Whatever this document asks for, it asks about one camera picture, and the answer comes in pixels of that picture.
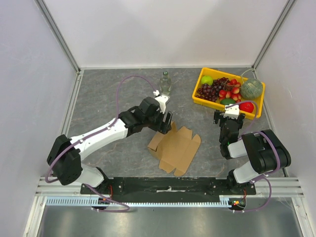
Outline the brown cardboard box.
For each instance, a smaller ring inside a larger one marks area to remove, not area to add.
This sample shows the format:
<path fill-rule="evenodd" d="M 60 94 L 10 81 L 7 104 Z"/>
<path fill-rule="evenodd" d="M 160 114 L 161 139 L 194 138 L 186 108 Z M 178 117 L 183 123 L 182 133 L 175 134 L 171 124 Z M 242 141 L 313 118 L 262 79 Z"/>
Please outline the brown cardboard box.
<path fill-rule="evenodd" d="M 198 134 L 193 135 L 193 131 L 185 126 L 178 129 L 172 122 L 171 130 L 167 134 L 157 132 L 147 148 L 159 160 L 159 169 L 180 177 L 187 172 L 200 145 Z"/>

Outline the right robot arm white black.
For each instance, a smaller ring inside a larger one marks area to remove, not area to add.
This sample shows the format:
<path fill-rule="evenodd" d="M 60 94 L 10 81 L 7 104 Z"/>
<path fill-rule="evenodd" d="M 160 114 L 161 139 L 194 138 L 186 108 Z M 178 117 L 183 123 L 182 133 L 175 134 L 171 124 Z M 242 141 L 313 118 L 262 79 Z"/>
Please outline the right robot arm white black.
<path fill-rule="evenodd" d="M 227 191 L 238 194 L 250 189 L 252 181 L 258 181 L 272 172 L 291 165 L 291 156 L 283 143 L 270 130 L 239 135 L 245 115 L 214 112 L 213 123 L 220 126 L 220 152 L 225 159 L 247 156 L 249 161 L 229 172 L 226 179 Z"/>

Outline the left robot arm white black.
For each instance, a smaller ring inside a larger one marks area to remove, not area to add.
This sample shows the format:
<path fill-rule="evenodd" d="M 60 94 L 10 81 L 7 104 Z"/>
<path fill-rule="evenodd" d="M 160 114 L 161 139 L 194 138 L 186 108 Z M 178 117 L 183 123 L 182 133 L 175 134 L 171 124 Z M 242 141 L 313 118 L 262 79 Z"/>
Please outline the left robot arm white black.
<path fill-rule="evenodd" d="M 49 174 L 54 174 L 61 185 L 75 181 L 89 184 L 97 194 L 108 190 L 108 181 L 100 168 L 84 165 L 82 161 L 100 148 L 124 139 L 143 128 L 161 134 L 171 130 L 172 113 L 167 111 L 169 96 L 159 95 L 143 99 L 139 106 L 121 112 L 118 117 L 82 135 L 68 138 L 58 136 L 47 158 Z"/>

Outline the red apple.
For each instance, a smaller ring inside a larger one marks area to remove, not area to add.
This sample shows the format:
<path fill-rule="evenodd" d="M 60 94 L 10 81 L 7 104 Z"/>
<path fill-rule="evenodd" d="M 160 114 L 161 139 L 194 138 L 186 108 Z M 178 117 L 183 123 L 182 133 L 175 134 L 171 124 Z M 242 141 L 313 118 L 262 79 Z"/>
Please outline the red apple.
<path fill-rule="evenodd" d="M 251 102 L 244 102 L 244 103 L 239 104 L 239 109 L 247 113 L 253 113 L 254 104 Z"/>

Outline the purple grape bunch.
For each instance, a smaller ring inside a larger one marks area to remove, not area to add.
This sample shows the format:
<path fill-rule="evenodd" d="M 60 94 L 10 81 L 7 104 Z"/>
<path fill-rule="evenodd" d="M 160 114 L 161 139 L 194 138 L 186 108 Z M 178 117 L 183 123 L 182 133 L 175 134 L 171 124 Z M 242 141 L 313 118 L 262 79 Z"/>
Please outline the purple grape bunch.
<path fill-rule="evenodd" d="M 195 97 L 211 102 L 219 100 L 219 79 L 213 79 L 212 85 L 201 84 L 197 88 Z"/>

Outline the clear glass bottle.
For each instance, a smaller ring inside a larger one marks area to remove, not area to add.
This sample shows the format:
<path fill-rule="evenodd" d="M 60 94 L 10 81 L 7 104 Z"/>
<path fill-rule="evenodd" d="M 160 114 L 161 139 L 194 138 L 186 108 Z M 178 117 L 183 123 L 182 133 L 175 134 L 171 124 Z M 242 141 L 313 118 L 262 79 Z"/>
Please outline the clear glass bottle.
<path fill-rule="evenodd" d="M 171 78 L 168 71 L 162 73 L 162 77 L 159 81 L 160 91 L 162 94 L 169 95 L 171 91 Z"/>

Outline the netted green melon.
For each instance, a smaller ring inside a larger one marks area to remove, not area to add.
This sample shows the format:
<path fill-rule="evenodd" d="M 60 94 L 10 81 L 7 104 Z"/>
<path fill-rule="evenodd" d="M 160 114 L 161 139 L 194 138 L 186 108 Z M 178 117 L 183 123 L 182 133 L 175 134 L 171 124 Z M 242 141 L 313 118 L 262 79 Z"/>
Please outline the netted green melon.
<path fill-rule="evenodd" d="M 240 88 L 241 96 L 246 100 L 253 100 L 261 96 L 263 85 L 257 79 L 248 79 Z"/>

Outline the green apple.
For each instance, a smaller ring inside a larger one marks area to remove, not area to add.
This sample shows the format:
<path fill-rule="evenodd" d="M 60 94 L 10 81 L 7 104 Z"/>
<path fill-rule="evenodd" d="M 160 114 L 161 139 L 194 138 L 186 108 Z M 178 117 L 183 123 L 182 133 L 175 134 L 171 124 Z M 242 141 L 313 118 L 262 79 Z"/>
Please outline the green apple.
<path fill-rule="evenodd" d="M 213 78 L 211 76 L 202 76 L 201 84 L 212 85 L 213 84 Z"/>

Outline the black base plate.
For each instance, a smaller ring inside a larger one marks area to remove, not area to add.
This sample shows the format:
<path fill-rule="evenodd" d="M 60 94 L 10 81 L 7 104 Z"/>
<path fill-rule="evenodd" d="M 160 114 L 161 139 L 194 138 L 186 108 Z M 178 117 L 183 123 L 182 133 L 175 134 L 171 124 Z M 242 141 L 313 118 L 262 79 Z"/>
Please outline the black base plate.
<path fill-rule="evenodd" d="M 114 177 L 95 190 L 119 202 L 219 201 L 221 195 L 255 195 L 253 184 L 229 184 L 213 177 Z"/>

